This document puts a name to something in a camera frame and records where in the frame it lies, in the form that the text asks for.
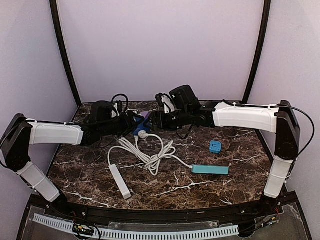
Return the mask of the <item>dark blue cube socket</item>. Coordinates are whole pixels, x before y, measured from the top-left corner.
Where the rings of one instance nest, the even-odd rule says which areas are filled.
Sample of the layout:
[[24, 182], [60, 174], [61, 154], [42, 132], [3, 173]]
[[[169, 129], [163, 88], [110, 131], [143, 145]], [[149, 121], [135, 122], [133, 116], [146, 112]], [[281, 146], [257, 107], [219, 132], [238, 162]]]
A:
[[140, 131], [145, 131], [146, 133], [150, 133], [151, 130], [144, 126], [144, 122], [138, 124], [133, 130], [132, 130], [132, 135], [133, 136], [138, 136]]

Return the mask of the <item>light blue plug adapter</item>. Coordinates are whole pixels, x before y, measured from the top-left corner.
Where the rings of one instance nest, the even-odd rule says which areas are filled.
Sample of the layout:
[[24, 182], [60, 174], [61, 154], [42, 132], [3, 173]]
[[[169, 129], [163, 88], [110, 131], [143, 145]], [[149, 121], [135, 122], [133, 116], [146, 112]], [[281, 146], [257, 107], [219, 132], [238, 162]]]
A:
[[214, 154], [219, 154], [222, 150], [222, 143], [220, 141], [211, 140], [209, 151]]

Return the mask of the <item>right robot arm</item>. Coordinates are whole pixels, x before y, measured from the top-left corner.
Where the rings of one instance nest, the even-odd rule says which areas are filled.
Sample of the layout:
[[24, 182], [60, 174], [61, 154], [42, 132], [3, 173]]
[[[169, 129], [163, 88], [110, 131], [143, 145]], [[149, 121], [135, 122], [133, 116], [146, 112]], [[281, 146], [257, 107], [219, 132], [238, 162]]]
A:
[[301, 129], [295, 116], [297, 108], [286, 100], [279, 104], [250, 105], [236, 102], [197, 99], [175, 100], [175, 109], [153, 111], [144, 126], [153, 130], [175, 131], [196, 127], [237, 127], [266, 131], [276, 135], [272, 166], [264, 188], [264, 196], [277, 198], [293, 165], [302, 153]]

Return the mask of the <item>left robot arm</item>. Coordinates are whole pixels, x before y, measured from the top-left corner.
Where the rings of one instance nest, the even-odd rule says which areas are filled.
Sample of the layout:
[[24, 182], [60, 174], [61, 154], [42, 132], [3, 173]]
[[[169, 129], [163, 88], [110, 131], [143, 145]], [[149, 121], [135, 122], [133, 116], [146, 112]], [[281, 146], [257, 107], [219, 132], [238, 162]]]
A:
[[14, 116], [0, 140], [2, 167], [29, 183], [46, 201], [65, 198], [62, 191], [32, 162], [29, 147], [40, 144], [90, 146], [104, 136], [125, 136], [144, 121], [132, 111], [93, 123], [37, 121], [22, 113]]

